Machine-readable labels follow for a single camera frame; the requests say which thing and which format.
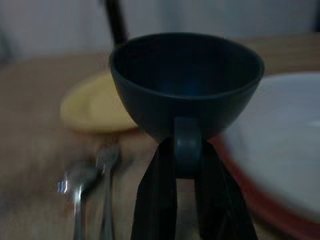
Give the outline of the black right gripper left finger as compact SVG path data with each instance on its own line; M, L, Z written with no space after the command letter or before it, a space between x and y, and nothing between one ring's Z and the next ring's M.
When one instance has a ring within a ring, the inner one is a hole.
M177 183L173 141L156 148L138 186L132 240L173 240L177 220Z

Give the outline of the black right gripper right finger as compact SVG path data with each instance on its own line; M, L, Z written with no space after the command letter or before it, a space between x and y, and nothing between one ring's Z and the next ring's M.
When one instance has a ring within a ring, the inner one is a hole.
M194 178L199 235L202 240L256 240L241 190L213 145L202 142Z

